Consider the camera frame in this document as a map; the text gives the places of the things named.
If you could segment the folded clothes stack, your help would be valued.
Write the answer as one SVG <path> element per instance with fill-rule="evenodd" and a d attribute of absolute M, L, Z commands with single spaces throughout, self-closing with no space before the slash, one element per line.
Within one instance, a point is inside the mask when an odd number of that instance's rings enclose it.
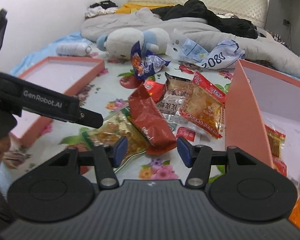
<path fill-rule="evenodd" d="M 116 3 L 107 0 L 90 5 L 84 15 L 86 19 L 93 18 L 100 15 L 114 14 L 118 9 Z"/>

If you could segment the floral bed sheet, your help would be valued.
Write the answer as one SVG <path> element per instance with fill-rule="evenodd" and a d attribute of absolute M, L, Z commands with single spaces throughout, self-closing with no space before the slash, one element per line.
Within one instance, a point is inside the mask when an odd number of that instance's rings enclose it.
<path fill-rule="evenodd" d="M 122 107 L 132 94 L 131 89 L 120 85 L 120 74 L 130 70 L 130 65 L 106 64 L 107 73 L 96 77 L 79 95 L 83 107 L 107 117 Z M 300 88 L 285 81 L 245 68 L 245 74 L 262 116 L 281 127 L 286 135 L 282 160 L 287 165 L 288 176 L 300 181 Z M 82 146 L 83 126 L 53 121 L 31 147 L 17 143 L 4 156 L 0 167 L 0 191 L 6 194 L 10 185 L 27 172 L 61 152 L 67 146 Z M 170 164 L 180 180 L 189 175 L 187 168 L 176 150 L 158 157 L 140 153 L 130 157 L 116 170 L 119 181 L 145 178 L 147 164 Z"/>

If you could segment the red clear spicy snack packet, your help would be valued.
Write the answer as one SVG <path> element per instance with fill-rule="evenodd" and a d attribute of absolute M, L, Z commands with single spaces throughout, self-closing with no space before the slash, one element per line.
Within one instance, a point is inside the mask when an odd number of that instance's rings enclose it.
<path fill-rule="evenodd" d="M 216 139 L 221 139 L 225 108 L 223 91 L 196 71 L 188 94 L 178 109 L 181 117 L 202 128 Z"/>

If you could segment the white blue plastic bag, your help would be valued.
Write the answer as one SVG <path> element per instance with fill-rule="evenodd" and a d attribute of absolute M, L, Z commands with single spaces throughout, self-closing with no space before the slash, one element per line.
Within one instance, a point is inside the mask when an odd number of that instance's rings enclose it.
<path fill-rule="evenodd" d="M 190 63 L 199 69 L 219 70 L 234 68 L 237 60 L 245 59 L 245 50 L 234 40 L 224 40 L 207 51 L 174 29 L 167 44 L 166 55 L 174 61 Z"/>

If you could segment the small red snack packet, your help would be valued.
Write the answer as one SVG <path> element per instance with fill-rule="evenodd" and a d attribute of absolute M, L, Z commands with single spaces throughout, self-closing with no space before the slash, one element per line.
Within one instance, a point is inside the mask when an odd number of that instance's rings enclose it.
<path fill-rule="evenodd" d="M 159 102 L 164 94 L 165 85 L 162 83 L 155 82 L 150 79 L 146 80 L 143 85 L 144 85 L 145 89 L 147 90 L 148 94 L 153 99 L 153 101 L 155 103 Z"/>

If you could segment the pink shallow box lid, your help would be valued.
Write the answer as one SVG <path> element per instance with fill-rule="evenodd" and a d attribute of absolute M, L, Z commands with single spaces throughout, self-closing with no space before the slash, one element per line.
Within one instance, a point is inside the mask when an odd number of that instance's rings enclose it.
<path fill-rule="evenodd" d="M 49 56 L 38 62 L 18 77 L 65 95 L 77 95 L 100 72 L 105 70 L 102 59 L 90 57 Z M 30 147 L 52 119 L 22 111 L 15 117 L 17 126 L 11 136 L 22 146 Z"/>

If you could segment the blue crumpled snack bag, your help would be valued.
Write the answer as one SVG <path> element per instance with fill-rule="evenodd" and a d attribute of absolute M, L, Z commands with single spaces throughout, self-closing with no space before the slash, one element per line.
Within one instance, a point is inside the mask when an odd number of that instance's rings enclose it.
<path fill-rule="evenodd" d="M 134 70 L 134 76 L 141 81 L 145 81 L 170 64 L 170 61 L 162 59 L 149 50 L 142 54 L 140 42 L 136 42 L 132 46 L 130 62 Z"/>

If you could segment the grey blanket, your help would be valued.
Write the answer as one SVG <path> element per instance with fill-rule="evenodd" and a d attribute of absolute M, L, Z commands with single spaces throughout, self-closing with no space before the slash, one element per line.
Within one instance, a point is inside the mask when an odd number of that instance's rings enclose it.
<path fill-rule="evenodd" d="M 203 20 L 192 17 L 163 21 L 148 8 L 142 8 L 132 14 L 107 14 L 85 20 L 81 25 L 81 36 L 95 42 L 102 34 L 126 27 L 139 30 L 162 28 L 169 34 L 177 29 L 208 51 L 223 40 L 234 40 L 245 50 L 247 60 L 268 61 L 276 70 L 300 79 L 300 57 L 271 39 L 252 39 L 223 33 L 205 24 Z"/>

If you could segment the snack packets inside box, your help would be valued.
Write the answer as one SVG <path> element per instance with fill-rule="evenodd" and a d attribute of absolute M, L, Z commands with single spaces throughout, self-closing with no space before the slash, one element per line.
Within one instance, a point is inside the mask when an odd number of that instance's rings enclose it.
<path fill-rule="evenodd" d="M 300 229 L 300 182 L 293 179 L 288 174 L 288 166 L 281 158 L 282 157 L 281 153 L 284 148 L 285 140 L 286 140 L 285 132 L 283 131 L 282 128 L 279 128 L 278 126 L 269 122 L 264 126 L 268 136 L 274 169 L 280 174 L 282 174 L 283 176 L 287 177 L 297 189 L 298 198 L 293 208 L 293 211 L 290 214 L 289 220 Z"/>

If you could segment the green yellow snack packet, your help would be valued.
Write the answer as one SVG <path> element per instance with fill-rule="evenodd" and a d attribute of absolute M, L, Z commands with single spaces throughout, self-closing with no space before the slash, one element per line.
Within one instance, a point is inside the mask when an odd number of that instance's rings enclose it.
<path fill-rule="evenodd" d="M 125 106 L 111 113 L 99 129 L 81 130 L 81 139 L 89 149 L 100 145 L 113 146 L 121 137 L 128 140 L 127 152 L 114 171 L 120 170 L 133 156 L 144 154 L 148 146 L 146 138 L 132 123 L 130 107 Z"/>

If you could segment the black clothes pile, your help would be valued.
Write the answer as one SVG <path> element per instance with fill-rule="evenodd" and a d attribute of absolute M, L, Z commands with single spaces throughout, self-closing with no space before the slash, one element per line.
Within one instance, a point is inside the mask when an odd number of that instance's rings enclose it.
<path fill-rule="evenodd" d="M 159 15 L 163 21 L 182 17 L 201 18 L 221 32 L 245 38 L 258 38 L 257 28 L 251 21 L 241 18 L 220 18 L 200 0 L 188 0 L 184 5 L 159 7 L 151 9 L 151 12 Z"/>

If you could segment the white brown snack packet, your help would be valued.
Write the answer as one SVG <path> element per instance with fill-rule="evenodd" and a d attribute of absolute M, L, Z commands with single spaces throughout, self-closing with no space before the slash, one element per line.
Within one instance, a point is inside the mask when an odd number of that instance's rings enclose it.
<path fill-rule="evenodd" d="M 199 144 L 200 134 L 190 129 L 189 122 L 179 114 L 179 108 L 189 93 L 190 80 L 168 73 L 165 73 L 165 77 L 164 93 L 157 103 L 157 108 L 176 138 L 184 137 L 193 145 Z"/>

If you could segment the yellow cloth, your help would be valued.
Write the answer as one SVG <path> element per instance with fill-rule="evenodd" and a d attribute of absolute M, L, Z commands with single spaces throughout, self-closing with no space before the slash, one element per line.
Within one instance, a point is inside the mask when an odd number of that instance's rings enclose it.
<path fill-rule="evenodd" d="M 142 8 L 157 9 L 161 7 L 171 7 L 173 4 L 151 4 L 151 3 L 125 3 L 115 11 L 116 14 L 131 14 Z"/>

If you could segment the white blue plush toy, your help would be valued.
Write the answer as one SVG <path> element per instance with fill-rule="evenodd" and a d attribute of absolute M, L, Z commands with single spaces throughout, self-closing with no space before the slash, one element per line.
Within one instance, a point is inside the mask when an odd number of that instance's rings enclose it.
<path fill-rule="evenodd" d="M 121 28 L 110 34 L 103 34 L 96 41 L 97 48 L 117 59 L 129 59 L 135 44 L 139 42 L 142 55 L 146 51 L 155 54 L 166 53 L 170 41 L 168 32 L 161 28 L 141 31 L 135 28 Z"/>

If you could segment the dark red snack bag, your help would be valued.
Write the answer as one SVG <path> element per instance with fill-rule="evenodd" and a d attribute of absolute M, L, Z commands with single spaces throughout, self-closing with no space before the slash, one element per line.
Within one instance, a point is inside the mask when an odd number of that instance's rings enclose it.
<path fill-rule="evenodd" d="M 175 136 L 144 85 L 140 85 L 128 100 L 132 123 L 148 141 L 146 152 L 161 155 L 176 148 Z"/>

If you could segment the pink deep box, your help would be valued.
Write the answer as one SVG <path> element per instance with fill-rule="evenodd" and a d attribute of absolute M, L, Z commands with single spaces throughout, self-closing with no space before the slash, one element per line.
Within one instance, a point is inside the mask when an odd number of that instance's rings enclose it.
<path fill-rule="evenodd" d="M 300 81 L 238 60 L 226 95 L 226 146 L 236 145 L 272 168 L 285 166 L 298 189 L 290 220 L 300 228 Z M 286 136 L 279 163 L 273 162 L 266 127 Z"/>

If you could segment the grey bedside shelf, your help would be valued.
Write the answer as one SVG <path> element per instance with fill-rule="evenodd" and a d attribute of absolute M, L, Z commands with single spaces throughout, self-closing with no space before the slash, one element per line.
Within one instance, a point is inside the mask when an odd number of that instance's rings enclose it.
<path fill-rule="evenodd" d="M 265 30 L 281 36 L 300 56 L 300 0 L 269 0 Z"/>

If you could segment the white spray bottle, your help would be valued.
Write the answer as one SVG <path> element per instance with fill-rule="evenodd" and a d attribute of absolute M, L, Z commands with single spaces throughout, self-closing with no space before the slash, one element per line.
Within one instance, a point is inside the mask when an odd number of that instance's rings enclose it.
<path fill-rule="evenodd" d="M 91 46 L 86 43 L 61 43 L 56 47 L 56 54 L 62 56 L 86 57 L 91 52 Z"/>

